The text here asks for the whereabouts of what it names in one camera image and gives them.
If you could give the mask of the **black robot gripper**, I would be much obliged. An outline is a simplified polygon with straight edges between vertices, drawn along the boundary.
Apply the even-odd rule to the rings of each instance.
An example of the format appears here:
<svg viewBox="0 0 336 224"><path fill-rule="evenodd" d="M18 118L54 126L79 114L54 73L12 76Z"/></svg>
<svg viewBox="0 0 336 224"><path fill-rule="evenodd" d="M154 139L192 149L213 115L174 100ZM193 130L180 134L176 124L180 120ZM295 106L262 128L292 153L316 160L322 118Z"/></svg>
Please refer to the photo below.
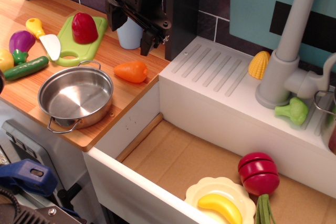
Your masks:
<svg viewBox="0 0 336 224"><path fill-rule="evenodd" d="M171 22L163 8L164 0L106 0L106 15L112 31L116 31L128 17L144 30L140 54L147 56L160 44L168 41Z"/></svg>

